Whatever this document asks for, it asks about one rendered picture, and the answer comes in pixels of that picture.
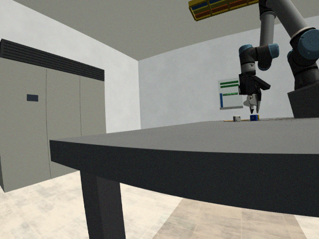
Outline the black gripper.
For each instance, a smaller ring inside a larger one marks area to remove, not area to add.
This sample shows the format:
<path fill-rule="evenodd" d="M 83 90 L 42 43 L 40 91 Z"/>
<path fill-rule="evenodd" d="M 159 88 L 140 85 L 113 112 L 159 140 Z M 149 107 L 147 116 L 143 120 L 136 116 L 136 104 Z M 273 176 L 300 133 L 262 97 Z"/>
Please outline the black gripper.
<path fill-rule="evenodd" d="M 256 71 L 239 74 L 240 85 L 238 86 L 239 95 L 247 95 L 247 100 L 243 102 L 243 105 L 250 107 L 251 114 L 253 113 L 254 106 L 256 106 L 257 113 L 259 112 L 261 102 L 259 84 L 252 80 L 254 75 L 256 75 Z"/>

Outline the blue die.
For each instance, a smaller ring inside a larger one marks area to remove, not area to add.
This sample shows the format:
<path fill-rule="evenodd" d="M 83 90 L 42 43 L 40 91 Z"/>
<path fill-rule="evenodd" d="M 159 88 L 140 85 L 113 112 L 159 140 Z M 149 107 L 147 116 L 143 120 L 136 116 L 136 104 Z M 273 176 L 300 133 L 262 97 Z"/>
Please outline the blue die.
<path fill-rule="evenodd" d="M 250 121 L 257 121 L 258 115 L 250 115 Z"/>

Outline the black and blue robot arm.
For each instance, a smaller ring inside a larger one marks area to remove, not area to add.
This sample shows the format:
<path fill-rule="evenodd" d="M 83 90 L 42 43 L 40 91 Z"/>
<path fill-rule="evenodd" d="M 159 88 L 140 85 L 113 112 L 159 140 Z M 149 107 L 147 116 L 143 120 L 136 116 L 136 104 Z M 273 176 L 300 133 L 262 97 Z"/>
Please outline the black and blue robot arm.
<path fill-rule="evenodd" d="M 287 59 L 295 78 L 295 90 L 319 82 L 319 29 L 309 27 L 290 0 L 259 0 L 261 20 L 260 46 L 251 44 L 239 48 L 241 73 L 266 71 L 272 60 L 279 56 L 279 46 L 273 43 L 274 19 L 276 16 L 289 34 L 292 50 Z"/>

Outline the white die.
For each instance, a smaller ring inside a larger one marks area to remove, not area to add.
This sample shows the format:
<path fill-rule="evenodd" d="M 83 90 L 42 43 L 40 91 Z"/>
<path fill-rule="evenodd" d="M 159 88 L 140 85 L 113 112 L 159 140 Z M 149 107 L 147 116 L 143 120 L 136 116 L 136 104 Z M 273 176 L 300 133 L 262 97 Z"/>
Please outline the white die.
<path fill-rule="evenodd" d="M 233 121 L 234 122 L 241 121 L 241 116 L 233 116 Z"/>

